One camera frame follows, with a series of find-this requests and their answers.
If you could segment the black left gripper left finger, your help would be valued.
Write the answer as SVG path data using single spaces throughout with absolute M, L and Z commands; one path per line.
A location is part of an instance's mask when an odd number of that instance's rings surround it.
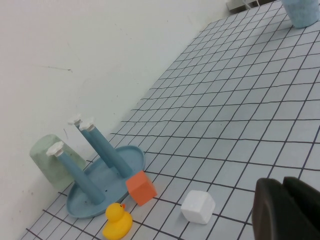
M 256 182 L 252 227 L 256 240 L 318 240 L 320 234 L 302 219 L 283 182 L 260 178 Z

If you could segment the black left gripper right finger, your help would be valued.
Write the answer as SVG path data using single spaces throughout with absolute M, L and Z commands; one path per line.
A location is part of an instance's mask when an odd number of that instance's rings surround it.
M 296 177 L 286 176 L 282 185 L 287 190 L 299 212 L 302 214 L 309 231 L 320 233 L 320 192 Z

